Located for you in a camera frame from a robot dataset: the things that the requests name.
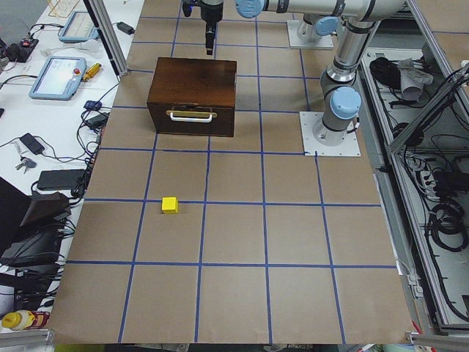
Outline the dark wooden drawer box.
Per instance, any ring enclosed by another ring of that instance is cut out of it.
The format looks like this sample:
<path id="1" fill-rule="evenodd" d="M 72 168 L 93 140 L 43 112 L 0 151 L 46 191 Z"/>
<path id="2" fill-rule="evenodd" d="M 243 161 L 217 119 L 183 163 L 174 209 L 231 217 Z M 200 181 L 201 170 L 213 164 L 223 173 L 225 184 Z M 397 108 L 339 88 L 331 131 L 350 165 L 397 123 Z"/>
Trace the dark wooden drawer box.
<path id="1" fill-rule="evenodd" d="M 230 60 L 160 57 L 147 108 L 158 133 L 233 137 L 237 63 Z M 167 110 L 212 111 L 210 123 L 173 122 Z"/>

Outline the white drawer handle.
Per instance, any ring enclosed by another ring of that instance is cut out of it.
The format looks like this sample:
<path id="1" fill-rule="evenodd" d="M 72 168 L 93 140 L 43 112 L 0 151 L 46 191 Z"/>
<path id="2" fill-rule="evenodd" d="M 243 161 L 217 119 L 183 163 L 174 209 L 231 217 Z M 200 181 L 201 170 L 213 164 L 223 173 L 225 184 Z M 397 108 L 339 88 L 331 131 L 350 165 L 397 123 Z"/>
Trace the white drawer handle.
<path id="1" fill-rule="evenodd" d="M 217 114 L 212 111 L 167 110 L 166 115 L 173 122 L 194 122 L 194 123 L 210 123 L 217 117 Z"/>

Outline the yellow cube block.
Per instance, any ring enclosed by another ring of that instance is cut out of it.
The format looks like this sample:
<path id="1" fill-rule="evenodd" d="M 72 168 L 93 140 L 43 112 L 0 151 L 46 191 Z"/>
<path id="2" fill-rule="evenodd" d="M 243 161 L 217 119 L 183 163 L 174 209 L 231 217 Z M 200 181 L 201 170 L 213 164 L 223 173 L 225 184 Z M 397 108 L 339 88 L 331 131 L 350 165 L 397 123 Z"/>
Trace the yellow cube block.
<path id="1" fill-rule="evenodd" d="M 161 211 L 163 214 L 178 214 L 179 201 L 176 197 L 163 197 L 161 200 Z"/>

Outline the black power adapter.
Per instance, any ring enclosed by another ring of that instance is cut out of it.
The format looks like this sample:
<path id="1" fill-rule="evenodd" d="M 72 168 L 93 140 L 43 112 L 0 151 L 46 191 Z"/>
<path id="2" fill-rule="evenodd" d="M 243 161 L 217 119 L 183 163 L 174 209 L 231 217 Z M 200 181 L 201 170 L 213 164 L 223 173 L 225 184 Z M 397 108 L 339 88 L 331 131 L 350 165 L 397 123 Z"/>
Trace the black power adapter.
<path id="1" fill-rule="evenodd" d="M 121 32 L 123 32 L 127 35 L 132 35 L 132 34 L 135 33 L 135 29 L 132 26 L 125 23 L 125 22 L 120 21 L 116 24 L 116 26 L 117 26 L 118 30 L 120 30 Z"/>

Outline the yellow hand tool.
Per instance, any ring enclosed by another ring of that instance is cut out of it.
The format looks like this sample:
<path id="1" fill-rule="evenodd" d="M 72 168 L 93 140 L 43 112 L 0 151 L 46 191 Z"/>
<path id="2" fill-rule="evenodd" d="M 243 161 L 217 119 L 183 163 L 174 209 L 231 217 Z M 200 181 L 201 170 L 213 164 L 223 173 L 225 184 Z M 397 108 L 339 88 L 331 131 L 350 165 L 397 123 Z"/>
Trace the yellow hand tool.
<path id="1" fill-rule="evenodd" d="M 102 65 L 100 63 L 93 64 L 90 68 L 87 69 L 85 74 L 82 77 L 82 81 L 87 82 L 91 78 L 94 78 L 96 74 L 100 71 Z"/>

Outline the far blue teach pendant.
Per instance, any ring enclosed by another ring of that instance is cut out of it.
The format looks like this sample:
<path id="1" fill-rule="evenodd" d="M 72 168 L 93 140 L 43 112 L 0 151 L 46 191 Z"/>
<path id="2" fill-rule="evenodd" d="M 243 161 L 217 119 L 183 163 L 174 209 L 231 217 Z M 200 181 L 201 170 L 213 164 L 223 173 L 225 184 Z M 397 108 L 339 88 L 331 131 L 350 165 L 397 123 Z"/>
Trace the far blue teach pendant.
<path id="1" fill-rule="evenodd" d="M 73 11 L 59 30 L 58 38 L 63 43 L 82 43 L 97 39 L 98 33 L 87 12 Z"/>

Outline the blue teach pendant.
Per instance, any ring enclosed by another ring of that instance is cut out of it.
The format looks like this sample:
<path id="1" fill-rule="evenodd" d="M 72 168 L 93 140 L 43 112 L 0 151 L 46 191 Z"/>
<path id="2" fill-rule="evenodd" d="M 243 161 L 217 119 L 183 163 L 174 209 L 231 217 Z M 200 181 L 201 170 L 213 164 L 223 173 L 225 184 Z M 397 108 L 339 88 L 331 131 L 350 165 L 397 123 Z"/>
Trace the blue teach pendant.
<path id="1" fill-rule="evenodd" d="M 59 30 L 58 38 L 63 43 L 82 43 L 97 39 L 98 33 L 87 12 L 73 11 Z"/>
<path id="2" fill-rule="evenodd" d="M 29 91 L 36 100 L 70 100 L 86 72 L 82 57 L 50 56 Z"/>

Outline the small blue device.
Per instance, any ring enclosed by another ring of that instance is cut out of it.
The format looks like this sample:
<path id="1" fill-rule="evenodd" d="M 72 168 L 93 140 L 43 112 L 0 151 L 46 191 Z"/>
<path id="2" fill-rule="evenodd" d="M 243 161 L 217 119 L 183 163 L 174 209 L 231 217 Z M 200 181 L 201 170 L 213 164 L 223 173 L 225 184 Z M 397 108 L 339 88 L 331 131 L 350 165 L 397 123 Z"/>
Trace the small blue device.
<path id="1" fill-rule="evenodd" d="M 96 100 L 88 100 L 84 104 L 84 108 L 89 111 L 99 111 L 102 108 L 102 102 Z"/>

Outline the near blue teach pendant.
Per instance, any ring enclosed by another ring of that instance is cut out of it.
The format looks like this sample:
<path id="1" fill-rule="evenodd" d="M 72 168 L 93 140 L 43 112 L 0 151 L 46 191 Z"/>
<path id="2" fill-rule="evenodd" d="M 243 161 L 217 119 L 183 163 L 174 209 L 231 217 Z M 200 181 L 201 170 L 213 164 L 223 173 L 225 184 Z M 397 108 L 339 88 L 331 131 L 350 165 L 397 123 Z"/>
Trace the near blue teach pendant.
<path id="1" fill-rule="evenodd" d="M 82 57 L 50 56 L 29 91 L 36 100 L 70 100 L 86 72 Z"/>

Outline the black flat laptop brick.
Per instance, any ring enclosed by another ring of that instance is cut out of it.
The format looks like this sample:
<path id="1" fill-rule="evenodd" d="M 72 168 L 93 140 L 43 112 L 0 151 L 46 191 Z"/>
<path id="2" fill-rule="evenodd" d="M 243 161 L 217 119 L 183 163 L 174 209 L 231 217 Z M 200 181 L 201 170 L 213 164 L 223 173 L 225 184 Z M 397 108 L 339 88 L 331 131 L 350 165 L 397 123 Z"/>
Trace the black flat laptop brick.
<path id="1" fill-rule="evenodd" d="M 72 190 L 84 176 L 84 169 L 41 171 L 37 188 L 42 191 Z"/>

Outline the black smartphone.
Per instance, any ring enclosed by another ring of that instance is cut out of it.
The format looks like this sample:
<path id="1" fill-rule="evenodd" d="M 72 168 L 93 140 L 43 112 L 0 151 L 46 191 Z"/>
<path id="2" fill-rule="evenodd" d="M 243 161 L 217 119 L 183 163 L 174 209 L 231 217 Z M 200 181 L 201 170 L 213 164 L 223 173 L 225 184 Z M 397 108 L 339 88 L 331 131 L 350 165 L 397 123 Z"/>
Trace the black smartphone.
<path id="1" fill-rule="evenodd" d="M 25 133 L 20 138 L 21 143 L 34 155 L 42 154 L 44 146 L 30 133 Z"/>

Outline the metal keys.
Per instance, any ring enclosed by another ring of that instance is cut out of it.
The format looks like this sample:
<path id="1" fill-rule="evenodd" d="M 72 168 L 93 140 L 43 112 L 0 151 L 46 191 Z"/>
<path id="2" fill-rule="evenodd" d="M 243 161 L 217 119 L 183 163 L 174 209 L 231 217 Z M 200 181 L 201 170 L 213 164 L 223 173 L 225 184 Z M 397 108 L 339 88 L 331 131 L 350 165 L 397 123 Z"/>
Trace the metal keys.
<path id="1" fill-rule="evenodd" d="M 23 173 L 26 173 L 30 169 L 34 169 L 37 166 L 37 163 L 27 157 L 21 157 L 20 163 L 15 167 L 17 171 L 22 170 Z"/>

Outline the yellow lidded bottle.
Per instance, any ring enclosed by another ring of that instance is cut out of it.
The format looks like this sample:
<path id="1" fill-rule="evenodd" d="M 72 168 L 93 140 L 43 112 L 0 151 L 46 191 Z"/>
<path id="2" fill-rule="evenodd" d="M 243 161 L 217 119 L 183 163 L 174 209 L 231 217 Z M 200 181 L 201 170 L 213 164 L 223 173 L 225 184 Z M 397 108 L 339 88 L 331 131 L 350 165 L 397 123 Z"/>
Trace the yellow lidded bottle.
<path id="1" fill-rule="evenodd" d="M 7 313 L 1 319 L 1 326 L 12 331 L 42 329 L 49 317 L 49 312 L 18 310 Z"/>

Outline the aluminium frame post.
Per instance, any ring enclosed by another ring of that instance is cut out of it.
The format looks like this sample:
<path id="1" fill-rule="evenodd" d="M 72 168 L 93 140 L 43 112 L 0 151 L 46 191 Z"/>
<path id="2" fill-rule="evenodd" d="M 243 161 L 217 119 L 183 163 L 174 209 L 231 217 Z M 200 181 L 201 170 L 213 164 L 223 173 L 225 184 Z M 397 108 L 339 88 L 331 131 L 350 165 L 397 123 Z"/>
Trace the aluminium frame post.
<path id="1" fill-rule="evenodd" d="M 119 77 L 126 76 L 128 74 L 128 65 L 104 1 L 83 0 L 83 3 L 97 30 L 115 75 Z"/>

